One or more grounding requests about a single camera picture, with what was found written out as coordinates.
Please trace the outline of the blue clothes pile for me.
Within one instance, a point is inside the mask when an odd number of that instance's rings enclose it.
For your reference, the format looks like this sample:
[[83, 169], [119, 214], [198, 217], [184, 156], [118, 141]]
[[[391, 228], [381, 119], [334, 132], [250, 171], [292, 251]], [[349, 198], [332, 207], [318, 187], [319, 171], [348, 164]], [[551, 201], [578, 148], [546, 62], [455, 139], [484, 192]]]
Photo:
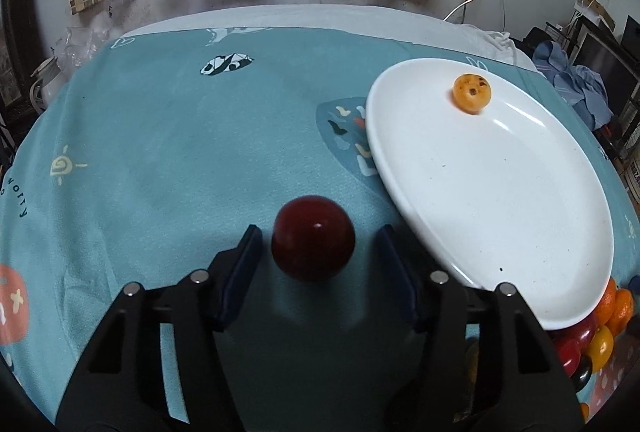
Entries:
[[536, 46], [532, 61], [590, 131], [612, 120], [608, 93], [600, 74], [584, 65], [572, 65], [559, 44], [551, 40]]

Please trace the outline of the dark purple plum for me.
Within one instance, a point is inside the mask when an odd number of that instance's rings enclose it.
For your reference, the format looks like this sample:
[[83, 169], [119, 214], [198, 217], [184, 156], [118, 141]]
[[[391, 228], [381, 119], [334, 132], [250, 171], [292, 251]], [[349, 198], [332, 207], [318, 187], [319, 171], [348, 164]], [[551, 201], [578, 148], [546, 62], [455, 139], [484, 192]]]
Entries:
[[576, 393], [579, 393], [582, 389], [585, 389], [590, 381], [592, 373], [593, 366], [591, 357], [587, 354], [582, 354], [575, 371], [570, 376], [570, 381], [572, 382]]

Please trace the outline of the small dark red apple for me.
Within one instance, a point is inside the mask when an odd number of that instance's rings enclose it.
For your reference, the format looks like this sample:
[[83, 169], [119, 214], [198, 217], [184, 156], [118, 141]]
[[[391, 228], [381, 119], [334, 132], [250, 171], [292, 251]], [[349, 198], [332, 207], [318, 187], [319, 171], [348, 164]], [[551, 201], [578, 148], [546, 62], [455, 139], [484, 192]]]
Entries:
[[271, 255], [283, 273], [319, 285], [347, 265], [355, 244], [355, 229], [346, 211], [329, 198], [309, 195], [287, 202], [278, 212]]

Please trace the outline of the white oval plate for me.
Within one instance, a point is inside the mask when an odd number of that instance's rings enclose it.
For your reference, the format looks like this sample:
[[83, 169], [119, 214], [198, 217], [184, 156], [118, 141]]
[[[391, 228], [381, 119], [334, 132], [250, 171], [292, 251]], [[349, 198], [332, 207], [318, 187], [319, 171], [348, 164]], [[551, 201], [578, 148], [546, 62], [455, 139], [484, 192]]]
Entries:
[[538, 100], [486, 72], [478, 114], [452, 98], [466, 62], [417, 58], [387, 68], [367, 96], [372, 159], [398, 212], [457, 280], [514, 285], [547, 330], [601, 300], [613, 224], [582, 146]]

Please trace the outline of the large dark red apple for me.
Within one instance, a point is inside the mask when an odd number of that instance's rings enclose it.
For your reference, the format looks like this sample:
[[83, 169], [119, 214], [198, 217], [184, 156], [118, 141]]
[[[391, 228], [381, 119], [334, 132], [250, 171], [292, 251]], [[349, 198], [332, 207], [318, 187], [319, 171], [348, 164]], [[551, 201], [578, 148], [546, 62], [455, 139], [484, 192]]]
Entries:
[[577, 324], [552, 334], [556, 355], [569, 377], [577, 370], [582, 352], [590, 345], [596, 330], [596, 318], [589, 315]]

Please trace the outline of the white sheet under cloth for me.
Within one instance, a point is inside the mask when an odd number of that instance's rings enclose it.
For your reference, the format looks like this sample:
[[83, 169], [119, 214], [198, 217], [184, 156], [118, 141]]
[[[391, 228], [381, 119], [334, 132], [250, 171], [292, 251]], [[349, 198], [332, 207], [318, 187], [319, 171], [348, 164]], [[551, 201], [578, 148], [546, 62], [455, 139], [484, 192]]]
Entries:
[[471, 25], [369, 5], [285, 4], [257, 5], [209, 10], [178, 16], [130, 30], [130, 36], [204, 28], [318, 28], [340, 30], [360, 36], [429, 45], [485, 57], [529, 71], [532, 60], [520, 51], [505, 32], [484, 31]]

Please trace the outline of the yellow orange persimmon fruit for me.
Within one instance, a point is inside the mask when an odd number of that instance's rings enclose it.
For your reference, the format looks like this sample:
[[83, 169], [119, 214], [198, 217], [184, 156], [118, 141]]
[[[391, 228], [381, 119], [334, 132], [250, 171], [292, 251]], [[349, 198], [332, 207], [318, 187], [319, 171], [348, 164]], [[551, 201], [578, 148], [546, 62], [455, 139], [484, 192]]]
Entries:
[[607, 326], [601, 326], [594, 333], [585, 354], [592, 363], [592, 372], [599, 372], [610, 360], [614, 350], [614, 337]]

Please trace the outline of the white kettle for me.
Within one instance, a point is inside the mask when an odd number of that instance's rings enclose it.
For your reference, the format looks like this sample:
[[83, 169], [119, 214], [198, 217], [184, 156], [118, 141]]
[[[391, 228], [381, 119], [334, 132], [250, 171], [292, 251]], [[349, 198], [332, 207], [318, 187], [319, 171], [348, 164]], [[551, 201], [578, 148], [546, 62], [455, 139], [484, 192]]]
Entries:
[[29, 100], [37, 114], [42, 114], [66, 85], [67, 78], [52, 56], [44, 60], [32, 73], [34, 83], [29, 90]]

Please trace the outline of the small orange tangerine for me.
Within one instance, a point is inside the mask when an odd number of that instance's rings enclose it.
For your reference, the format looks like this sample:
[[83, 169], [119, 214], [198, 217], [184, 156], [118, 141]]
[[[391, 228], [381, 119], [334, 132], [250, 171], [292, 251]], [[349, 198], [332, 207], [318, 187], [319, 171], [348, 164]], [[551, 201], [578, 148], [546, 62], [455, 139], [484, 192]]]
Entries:
[[580, 411], [582, 412], [582, 418], [584, 418], [584, 422], [587, 422], [590, 416], [589, 405], [587, 403], [580, 403], [579, 406], [580, 406]]

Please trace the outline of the orange mandarin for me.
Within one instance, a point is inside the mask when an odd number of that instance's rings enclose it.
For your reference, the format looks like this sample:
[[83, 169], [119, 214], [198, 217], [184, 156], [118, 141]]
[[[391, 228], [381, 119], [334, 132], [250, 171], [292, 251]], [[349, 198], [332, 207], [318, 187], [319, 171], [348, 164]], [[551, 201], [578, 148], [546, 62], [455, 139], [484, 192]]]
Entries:
[[617, 289], [611, 317], [605, 326], [613, 337], [619, 336], [634, 316], [634, 295], [628, 289]]
[[612, 317], [615, 310], [617, 285], [613, 277], [608, 280], [603, 296], [592, 314], [597, 327], [604, 326]]

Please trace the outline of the teal printed tablecloth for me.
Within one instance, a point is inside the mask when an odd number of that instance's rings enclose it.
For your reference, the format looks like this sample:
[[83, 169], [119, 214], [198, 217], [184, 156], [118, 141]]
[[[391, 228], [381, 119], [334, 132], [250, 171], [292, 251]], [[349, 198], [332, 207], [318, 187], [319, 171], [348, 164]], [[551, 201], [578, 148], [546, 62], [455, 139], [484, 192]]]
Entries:
[[540, 74], [474, 50], [326, 29], [189, 30], [107, 44], [18, 148], [1, 187], [1, 351], [53, 418], [82, 350], [128, 282], [178, 282], [270, 230], [288, 200], [328, 197], [356, 230], [332, 282], [260, 262], [239, 319], [217, 337], [252, 431], [393, 431], [422, 340], [402, 320], [373, 241], [401, 218], [364, 137], [386, 68], [446, 58], [536, 98], [578, 141], [608, 197], [613, 275], [639, 270], [639, 222], [584, 122]]

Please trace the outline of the small yellow loquat fruit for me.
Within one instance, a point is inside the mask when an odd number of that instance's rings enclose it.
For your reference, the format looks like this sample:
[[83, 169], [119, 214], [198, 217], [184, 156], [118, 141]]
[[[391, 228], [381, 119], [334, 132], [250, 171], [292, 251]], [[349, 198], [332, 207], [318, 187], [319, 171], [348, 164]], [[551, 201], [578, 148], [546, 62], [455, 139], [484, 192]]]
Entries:
[[479, 74], [462, 74], [454, 80], [451, 95], [458, 108], [479, 114], [491, 101], [491, 87]]

